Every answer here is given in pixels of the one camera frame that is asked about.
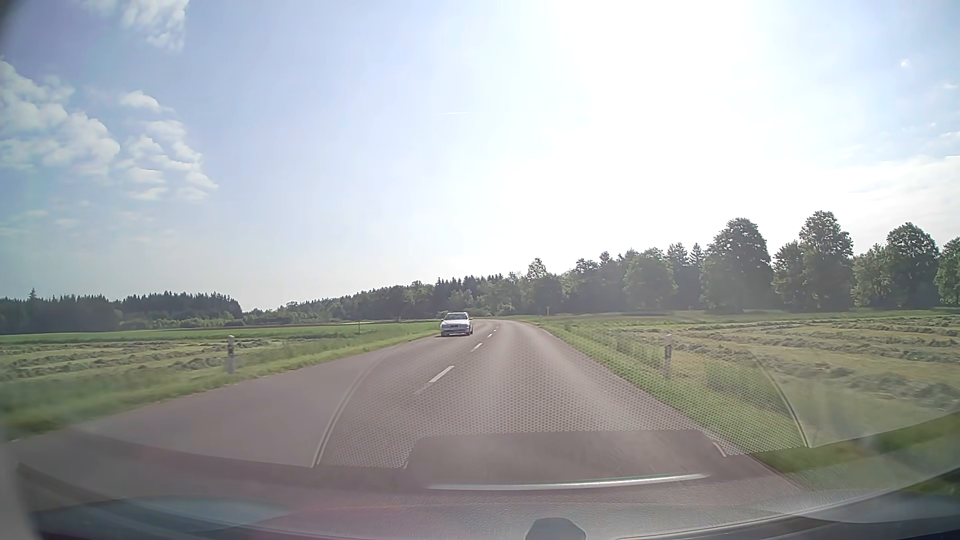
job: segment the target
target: grass verge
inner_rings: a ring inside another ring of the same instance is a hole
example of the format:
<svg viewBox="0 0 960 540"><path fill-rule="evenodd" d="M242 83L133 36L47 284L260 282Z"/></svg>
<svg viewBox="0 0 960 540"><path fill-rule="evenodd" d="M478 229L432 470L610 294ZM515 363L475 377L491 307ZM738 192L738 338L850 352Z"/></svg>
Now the grass verge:
<svg viewBox="0 0 960 540"><path fill-rule="evenodd" d="M679 374L675 378L665 379L659 370L651 368L643 360L638 361L617 351L615 345L611 347L561 327L543 327L622 379L684 412L704 428L746 452L802 446L804 443L795 422L786 411L775 410L775 405L767 408L750 405L735 394L710 389L700 380L680 377ZM645 356L654 353L652 347L640 350Z"/></svg>
<svg viewBox="0 0 960 540"><path fill-rule="evenodd" d="M224 371L222 359L218 358L218 362L210 362L215 365L204 369L186 370L168 364L106 376L67 374L53 380L6 382L0 387L0 414L7 437L23 438L241 380L390 347L435 334L436 325L415 323L403 330L400 335L362 334L362 338L355 339L359 343L333 338L241 354L237 357L238 371L233 375Z"/></svg>

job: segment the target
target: roadside marker post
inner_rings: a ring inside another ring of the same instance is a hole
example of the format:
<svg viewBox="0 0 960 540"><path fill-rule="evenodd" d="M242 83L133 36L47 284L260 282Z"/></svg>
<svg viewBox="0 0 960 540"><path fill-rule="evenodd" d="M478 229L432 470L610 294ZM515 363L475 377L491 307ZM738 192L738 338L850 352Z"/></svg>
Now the roadside marker post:
<svg viewBox="0 0 960 540"><path fill-rule="evenodd" d="M667 332L663 337L663 377L670 379L670 357L673 355L673 334Z"/></svg>
<svg viewBox="0 0 960 540"><path fill-rule="evenodd" d="M227 336L227 373L236 371L236 364L233 361L233 336Z"/></svg>

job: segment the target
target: cloud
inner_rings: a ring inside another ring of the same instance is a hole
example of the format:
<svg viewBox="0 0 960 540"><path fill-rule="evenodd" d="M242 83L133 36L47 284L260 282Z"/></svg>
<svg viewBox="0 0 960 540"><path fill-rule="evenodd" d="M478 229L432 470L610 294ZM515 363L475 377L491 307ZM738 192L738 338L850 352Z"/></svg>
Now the cloud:
<svg viewBox="0 0 960 540"><path fill-rule="evenodd" d="M43 164L82 175L107 173L120 145L100 120L67 112L63 105L72 94L57 78L38 85L0 60L0 167Z"/></svg>
<svg viewBox="0 0 960 540"><path fill-rule="evenodd" d="M191 172L186 174L186 180L194 185L195 187L202 187L204 189L216 189L217 185L210 180L206 174L199 172Z"/></svg>
<svg viewBox="0 0 960 540"><path fill-rule="evenodd" d="M882 238L906 221L936 238L952 238L960 215L956 178L960 178L960 156L917 156L837 169L820 180L824 190L835 193L833 205L844 219L856 224L851 228L854 238Z"/></svg>
<svg viewBox="0 0 960 540"><path fill-rule="evenodd" d="M154 47L183 48L189 0L81 0L87 11L104 18L120 14L120 25L146 37Z"/></svg>
<svg viewBox="0 0 960 540"><path fill-rule="evenodd" d="M128 193L128 196L137 201L158 201L167 191L168 189L166 187L150 187L143 191L131 191Z"/></svg>
<svg viewBox="0 0 960 540"><path fill-rule="evenodd" d="M44 217L44 216L46 216L48 213L50 213L50 212L48 212L47 210L42 210L42 209L27 210L27 211L24 211L24 212L20 212L20 214L19 214L17 217L19 217L19 218L30 218L30 219L34 219L34 218L38 218L38 217Z"/></svg>
<svg viewBox="0 0 960 540"><path fill-rule="evenodd" d="M181 199L199 201L218 188L218 185L203 171L203 154L187 144L187 131L182 122L172 119L145 122L144 131L146 134L131 144L132 150L140 151L139 155L134 157L144 158L149 148L150 166L143 164L143 168L155 168L166 171L174 177L180 177L185 184L188 184L177 190Z"/></svg>
<svg viewBox="0 0 960 540"><path fill-rule="evenodd" d="M127 171L127 178L135 184L165 184L163 173L156 169L132 167Z"/></svg>
<svg viewBox="0 0 960 540"><path fill-rule="evenodd" d="M198 189L197 187L193 187L192 185L189 185L187 187L181 187L180 189L178 189L177 195L181 199L197 202L205 199L208 193L206 191L203 191L202 189Z"/></svg>
<svg viewBox="0 0 960 540"><path fill-rule="evenodd" d="M131 109L146 109L151 112L170 110L167 107L162 107L156 98L143 93L143 90L134 90L133 92L120 96L120 105L130 107Z"/></svg>
<svg viewBox="0 0 960 540"><path fill-rule="evenodd" d="M60 219L55 219L54 223L57 224L58 227L63 227L64 229L73 229L74 227L80 225L80 220L72 217L62 217Z"/></svg>
<svg viewBox="0 0 960 540"><path fill-rule="evenodd" d="M148 134L167 142L183 140L186 137L186 128L177 120L155 120L147 122L145 128Z"/></svg>
<svg viewBox="0 0 960 540"><path fill-rule="evenodd" d="M126 147L127 152L129 152L135 160L139 160L147 154L163 153L163 147L146 135L141 135L139 138L128 139Z"/></svg>
<svg viewBox="0 0 960 540"><path fill-rule="evenodd" d="M173 190L180 199L199 201L218 189L179 120L128 122L141 126L142 133L134 132L121 146L99 119L68 108L73 88L56 77L37 83L2 59L0 75L0 168L65 169L99 177L98 184L125 184L129 197L144 201ZM112 103L121 109L170 110L142 90Z"/></svg>
<svg viewBox="0 0 960 540"><path fill-rule="evenodd" d="M143 221L143 222L154 221L153 217L143 212L138 212L133 210L120 210L119 212L117 212L117 214L123 219L127 219L130 221Z"/></svg>

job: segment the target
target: tree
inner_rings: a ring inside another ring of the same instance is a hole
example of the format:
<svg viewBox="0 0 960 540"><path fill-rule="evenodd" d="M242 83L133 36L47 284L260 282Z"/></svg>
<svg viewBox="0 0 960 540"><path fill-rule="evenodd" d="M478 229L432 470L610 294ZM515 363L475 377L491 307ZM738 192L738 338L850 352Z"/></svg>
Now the tree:
<svg viewBox="0 0 960 540"><path fill-rule="evenodd" d="M867 253L853 258L853 303L859 307L893 307L896 305L890 276L887 249L874 244Z"/></svg>
<svg viewBox="0 0 960 540"><path fill-rule="evenodd" d="M468 290L455 290L447 300L448 311L466 311L473 307L473 295Z"/></svg>
<svg viewBox="0 0 960 540"><path fill-rule="evenodd" d="M804 280L804 250L799 242L794 240L781 247L774 261L774 288L783 305L791 311L810 309L810 295Z"/></svg>
<svg viewBox="0 0 960 540"><path fill-rule="evenodd" d="M700 244L694 243L690 248L690 266L703 269L704 262L707 260L707 254L700 248Z"/></svg>
<svg viewBox="0 0 960 540"><path fill-rule="evenodd" d="M944 304L960 305L960 236L944 244L934 282Z"/></svg>
<svg viewBox="0 0 960 540"><path fill-rule="evenodd" d="M626 270L625 265L608 252L600 254L600 297L595 304L597 311L621 311L627 306L623 293Z"/></svg>
<svg viewBox="0 0 960 540"><path fill-rule="evenodd" d="M624 293L633 308L664 307L677 290L670 263L657 249L633 256L624 282Z"/></svg>
<svg viewBox="0 0 960 540"><path fill-rule="evenodd" d="M560 278L547 274L531 283L533 286L533 306L536 313L547 315L556 313L564 303L564 288Z"/></svg>
<svg viewBox="0 0 960 540"><path fill-rule="evenodd" d="M934 280L940 250L923 229L905 223L887 234L890 279L897 305L931 307L939 304Z"/></svg>
<svg viewBox="0 0 960 540"><path fill-rule="evenodd" d="M803 289L807 308L841 311L850 308L853 242L840 229L833 212L818 210L800 229Z"/></svg>
<svg viewBox="0 0 960 540"><path fill-rule="evenodd" d="M543 264L543 261L539 257L534 258L533 262L527 266L526 278L528 280L536 280L539 278L546 277L546 265Z"/></svg>
<svg viewBox="0 0 960 540"><path fill-rule="evenodd" d="M677 292L673 295L670 305L676 309L690 309L700 304L700 267L690 262L690 254L683 243L670 244L666 250L666 258L670 261L670 270L677 284Z"/></svg>
<svg viewBox="0 0 960 540"><path fill-rule="evenodd" d="M727 222L707 247L701 282L710 307L768 307L772 303L773 269L767 241L754 222Z"/></svg>
<svg viewBox="0 0 960 540"><path fill-rule="evenodd" d="M584 258L577 259L577 265L573 268L573 271L577 274L586 274L592 270L599 270L600 265L592 260L586 260Z"/></svg>

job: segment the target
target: dashed white lane marking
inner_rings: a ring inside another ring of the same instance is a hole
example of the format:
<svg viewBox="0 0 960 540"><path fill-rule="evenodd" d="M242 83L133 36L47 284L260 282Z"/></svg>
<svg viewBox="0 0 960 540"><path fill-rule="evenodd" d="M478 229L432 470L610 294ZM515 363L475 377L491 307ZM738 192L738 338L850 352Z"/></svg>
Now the dashed white lane marking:
<svg viewBox="0 0 960 540"><path fill-rule="evenodd" d="M433 379L429 380L428 382L436 382L436 381L440 380L440 377L443 377L444 375L446 375L446 372L450 371L451 369L453 369L453 366L446 366L446 369L444 369L442 372L438 373L436 377L434 377Z"/></svg>

